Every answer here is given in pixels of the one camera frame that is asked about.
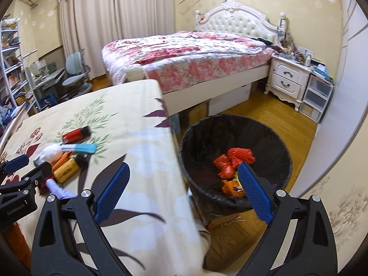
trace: black trash bag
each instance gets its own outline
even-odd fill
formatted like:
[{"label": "black trash bag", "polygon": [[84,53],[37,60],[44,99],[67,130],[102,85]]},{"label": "black trash bag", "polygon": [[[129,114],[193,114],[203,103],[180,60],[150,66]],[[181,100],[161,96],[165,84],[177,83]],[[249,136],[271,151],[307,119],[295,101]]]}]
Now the black trash bag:
[{"label": "black trash bag", "polygon": [[268,126],[244,116],[220,114],[188,127],[181,140],[179,161],[200,207],[215,215],[232,215],[252,209],[248,198],[226,197],[222,178],[213,164],[230,148],[251,149],[258,176],[275,189],[284,189],[291,176],[291,159],[284,142]]}]

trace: white tufted headboard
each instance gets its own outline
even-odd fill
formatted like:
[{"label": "white tufted headboard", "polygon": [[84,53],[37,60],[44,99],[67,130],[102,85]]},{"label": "white tufted headboard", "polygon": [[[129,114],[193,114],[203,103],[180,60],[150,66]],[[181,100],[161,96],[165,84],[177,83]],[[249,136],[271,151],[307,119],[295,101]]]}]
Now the white tufted headboard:
[{"label": "white tufted headboard", "polygon": [[[200,11],[195,15],[195,29],[197,31],[210,31],[231,33],[235,35],[263,38],[280,44],[277,35],[278,26],[268,22],[267,16],[252,7],[246,6],[234,0],[227,0],[201,18]],[[282,12],[280,19],[285,19]]]}]

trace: beige curtain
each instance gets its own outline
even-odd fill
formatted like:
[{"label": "beige curtain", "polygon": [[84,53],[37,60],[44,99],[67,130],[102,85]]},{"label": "beige curtain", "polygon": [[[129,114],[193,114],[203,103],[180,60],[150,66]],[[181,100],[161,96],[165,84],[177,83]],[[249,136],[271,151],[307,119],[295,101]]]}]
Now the beige curtain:
[{"label": "beige curtain", "polygon": [[63,0],[65,56],[84,50],[90,78],[105,74],[102,48],[118,39],[174,33],[174,0]]}]

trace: bed frame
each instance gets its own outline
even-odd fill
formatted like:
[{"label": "bed frame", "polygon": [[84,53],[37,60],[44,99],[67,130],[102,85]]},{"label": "bed frame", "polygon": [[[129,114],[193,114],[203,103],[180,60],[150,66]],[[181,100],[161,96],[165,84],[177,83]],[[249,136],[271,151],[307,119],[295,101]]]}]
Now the bed frame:
[{"label": "bed frame", "polygon": [[[285,18],[286,15],[281,13],[280,22]],[[268,22],[265,14],[234,0],[223,2],[206,13],[204,17],[200,15],[199,10],[196,11],[195,15],[196,31],[231,33],[252,38],[260,37],[271,41],[274,45],[280,45],[277,30],[281,28],[286,29],[286,26],[272,25]],[[169,115],[263,79],[268,76],[269,70],[270,66],[266,65],[166,93],[163,98]]]}]

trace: red bottle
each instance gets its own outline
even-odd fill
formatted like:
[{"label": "red bottle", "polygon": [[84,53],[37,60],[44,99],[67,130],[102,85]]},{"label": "red bottle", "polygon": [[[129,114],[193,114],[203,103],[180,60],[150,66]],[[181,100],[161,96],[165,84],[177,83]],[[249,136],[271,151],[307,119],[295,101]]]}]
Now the red bottle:
[{"label": "red bottle", "polygon": [[91,130],[89,129],[88,126],[85,126],[84,128],[75,129],[74,131],[64,134],[63,142],[64,144],[75,143],[78,142],[79,140],[89,137],[90,135]]}]

